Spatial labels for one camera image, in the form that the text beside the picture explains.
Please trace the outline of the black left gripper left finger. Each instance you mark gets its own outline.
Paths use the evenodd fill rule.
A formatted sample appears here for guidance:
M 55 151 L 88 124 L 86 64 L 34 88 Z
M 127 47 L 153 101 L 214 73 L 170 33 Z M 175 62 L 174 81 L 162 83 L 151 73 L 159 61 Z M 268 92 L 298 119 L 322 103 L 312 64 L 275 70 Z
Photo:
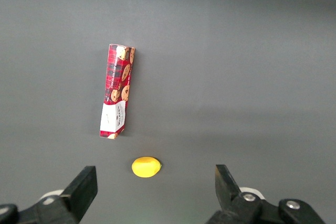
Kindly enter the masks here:
M 95 166 L 86 166 L 61 194 L 70 213 L 81 221 L 98 192 Z

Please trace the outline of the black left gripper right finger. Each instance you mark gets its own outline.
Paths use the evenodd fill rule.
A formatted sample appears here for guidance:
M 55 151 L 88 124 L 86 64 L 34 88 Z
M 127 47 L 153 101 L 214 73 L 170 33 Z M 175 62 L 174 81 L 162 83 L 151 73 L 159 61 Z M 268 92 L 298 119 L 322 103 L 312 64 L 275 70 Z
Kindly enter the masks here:
M 215 167 L 215 191 L 222 210 L 228 208 L 240 189 L 226 165 Z

